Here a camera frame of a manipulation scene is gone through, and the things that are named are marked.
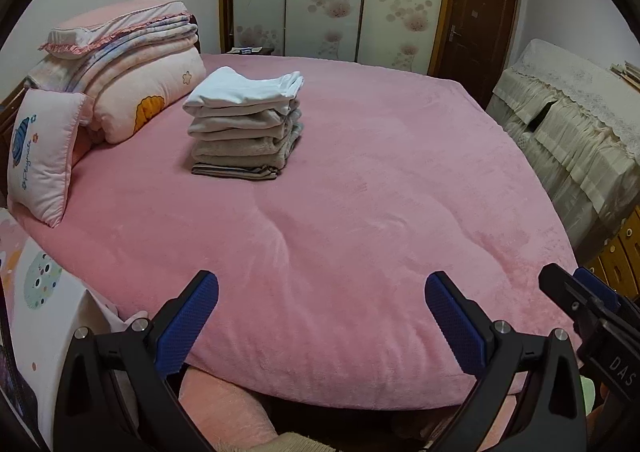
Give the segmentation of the white printed t-shirt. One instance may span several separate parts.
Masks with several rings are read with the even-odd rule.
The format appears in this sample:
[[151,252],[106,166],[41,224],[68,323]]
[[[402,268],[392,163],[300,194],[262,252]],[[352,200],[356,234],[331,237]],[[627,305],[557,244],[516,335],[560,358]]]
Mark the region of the white printed t-shirt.
[[230,67],[221,67],[192,90],[182,108],[190,116],[204,117],[213,113],[230,116],[233,108],[243,115],[254,106],[289,106],[304,83],[299,71],[274,79],[251,80]]

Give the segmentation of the wooden drawer cabinet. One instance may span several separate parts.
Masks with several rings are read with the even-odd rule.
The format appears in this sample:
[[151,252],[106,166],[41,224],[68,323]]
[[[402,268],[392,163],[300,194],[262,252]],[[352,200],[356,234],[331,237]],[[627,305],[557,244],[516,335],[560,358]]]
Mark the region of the wooden drawer cabinet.
[[614,237],[582,265],[618,294],[638,301],[640,289],[639,206],[622,222]]

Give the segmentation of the pink embroidered pillow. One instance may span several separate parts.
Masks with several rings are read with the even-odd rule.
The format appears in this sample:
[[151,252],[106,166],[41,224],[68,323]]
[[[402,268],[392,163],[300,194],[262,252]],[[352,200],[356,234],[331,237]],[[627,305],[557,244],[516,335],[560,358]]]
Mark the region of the pink embroidered pillow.
[[78,128],[90,104],[91,99],[80,93],[27,90],[11,138],[9,205],[26,207],[50,227],[61,222]]

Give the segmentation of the beige lace-covered furniture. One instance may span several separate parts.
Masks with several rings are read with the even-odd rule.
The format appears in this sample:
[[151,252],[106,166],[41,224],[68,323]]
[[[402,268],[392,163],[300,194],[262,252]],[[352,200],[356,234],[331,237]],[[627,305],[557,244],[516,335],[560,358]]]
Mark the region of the beige lace-covered furniture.
[[524,153],[575,252],[639,202],[639,93],[610,70],[535,38],[506,68],[488,114]]

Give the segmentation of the folded pink quilts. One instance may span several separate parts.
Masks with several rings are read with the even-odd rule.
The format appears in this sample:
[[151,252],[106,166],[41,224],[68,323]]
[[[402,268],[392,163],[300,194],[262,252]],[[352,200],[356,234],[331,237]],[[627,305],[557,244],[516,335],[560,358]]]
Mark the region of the folded pink quilts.
[[83,94],[80,124],[115,145],[206,78],[198,24],[179,0],[133,0],[58,24],[25,86]]

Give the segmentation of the dark wooden door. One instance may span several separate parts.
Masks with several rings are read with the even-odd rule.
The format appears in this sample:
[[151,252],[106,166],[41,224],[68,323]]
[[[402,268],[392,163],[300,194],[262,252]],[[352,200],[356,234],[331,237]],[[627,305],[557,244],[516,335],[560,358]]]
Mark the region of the dark wooden door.
[[456,81],[483,108],[506,63],[518,0],[445,0],[430,73]]

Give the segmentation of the stack of folded clothes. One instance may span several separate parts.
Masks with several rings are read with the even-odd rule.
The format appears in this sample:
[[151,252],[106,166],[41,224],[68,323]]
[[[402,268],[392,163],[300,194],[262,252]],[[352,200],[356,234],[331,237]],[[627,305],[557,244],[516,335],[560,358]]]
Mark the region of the stack of folded clothes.
[[284,170],[302,136],[299,101],[220,109],[186,108],[194,175],[271,180]]

